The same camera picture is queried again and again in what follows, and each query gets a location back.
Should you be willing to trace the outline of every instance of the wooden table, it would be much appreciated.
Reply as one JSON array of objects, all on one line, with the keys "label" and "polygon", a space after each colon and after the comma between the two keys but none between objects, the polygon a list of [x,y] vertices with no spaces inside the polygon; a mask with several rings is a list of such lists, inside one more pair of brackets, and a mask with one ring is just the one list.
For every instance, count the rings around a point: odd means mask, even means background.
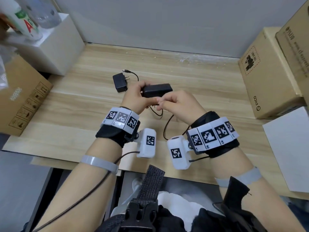
[{"label": "wooden table", "polygon": [[[122,69],[140,79],[170,83],[174,90],[187,90],[207,110],[226,116],[240,137],[240,146],[253,164],[280,195],[309,199],[309,194],[291,192],[285,183],[262,125],[256,120],[239,71],[237,59],[109,45],[87,45],[67,76],[52,75],[54,88],[20,137],[10,137],[4,150],[71,162],[79,162],[95,139],[95,134],[111,107],[119,106],[112,76]],[[130,82],[136,81],[130,74]],[[171,113],[162,118],[146,109],[140,115],[140,129],[157,132],[156,156],[121,160],[120,169],[145,173],[152,164],[167,177],[216,184],[209,160],[193,163],[188,170],[175,170],[170,160],[163,128]],[[173,118],[167,137],[180,135],[187,125]],[[123,152],[135,150],[136,143]]]}]

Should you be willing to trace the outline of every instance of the white box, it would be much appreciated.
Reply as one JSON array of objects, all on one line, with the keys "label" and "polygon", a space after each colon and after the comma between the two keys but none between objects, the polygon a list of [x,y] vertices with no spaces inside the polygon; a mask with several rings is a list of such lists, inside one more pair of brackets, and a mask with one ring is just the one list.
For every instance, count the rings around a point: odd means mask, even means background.
[{"label": "white box", "polygon": [[11,32],[1,44],[11,45],[36,70],[64,76],[75,63],[85,44],[68,14],[59,13],[62,22],[55,28],[39,27],[43,37],[29,41]]},{"label": "white box", "polygon": [[309,192],[309,115],[298,108],[263,125],[290,191]]}]

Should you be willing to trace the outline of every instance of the black backpack strap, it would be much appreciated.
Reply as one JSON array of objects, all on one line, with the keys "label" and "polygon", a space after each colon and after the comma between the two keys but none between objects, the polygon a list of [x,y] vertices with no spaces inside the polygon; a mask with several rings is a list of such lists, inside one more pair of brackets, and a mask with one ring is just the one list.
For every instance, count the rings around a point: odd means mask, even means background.
[{"label": "black backpack strap", "polygon": [[126,230],[155,232],[153,222],[158,212],[157,198],[164,174],[164,171],[149,165],[137,198],[130,201],[125,215],[115,215],[107,219],[96,232]]}]

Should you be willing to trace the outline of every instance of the black buckle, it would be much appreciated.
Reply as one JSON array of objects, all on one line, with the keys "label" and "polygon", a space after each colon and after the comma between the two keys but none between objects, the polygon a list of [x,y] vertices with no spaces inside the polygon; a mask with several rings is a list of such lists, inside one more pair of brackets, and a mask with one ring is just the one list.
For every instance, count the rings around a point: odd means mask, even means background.
[{"label": "black buckle", "polygon": [[125,134],[125,139],[127,140],[127,142],[133,142],[134,139],[138,138],[137,130],[138,130],[140,124],[141,124],[141,122],[137,121],[137,124],[134,128],[133,133],[132,134],[129,134],[129,133]]},{"label": "black buckle", "polygon": [[126,210],[125,220],[120,224],[119,230],[121,232],[155,232],[153,222],[157,217],[158,200],[148,203],[145,207],[133,199]]}]

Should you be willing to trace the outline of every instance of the forearm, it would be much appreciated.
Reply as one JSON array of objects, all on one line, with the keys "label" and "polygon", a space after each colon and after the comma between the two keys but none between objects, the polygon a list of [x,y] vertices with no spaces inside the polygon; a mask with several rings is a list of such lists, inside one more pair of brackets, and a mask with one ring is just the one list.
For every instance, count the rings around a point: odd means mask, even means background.
[{"label": "forearm", "polygon": [[[253,164],[240,148],[210,160],[214,176],[228,179],[239,176],[253,168]],[[273,231],[304,231],[297,218],[281,200],[270,184],[261,178],[248,185],[250,191],[242,200],[242,209],[252,212],[263,226]],[[227,188],[220,187],[224,198]]]},{"label": "forearm", "polygon": [[[114,162],[122,155],[122,148],[110,139],[97,138],[86,155]],[[102,180],[106,172],[104,169],[79,163],[58,190],[37,228],[81,199]],[[115,181],[116,176],[110,174],[102,186],[87,199],[41,231],[94,231],[102,222]]]}]

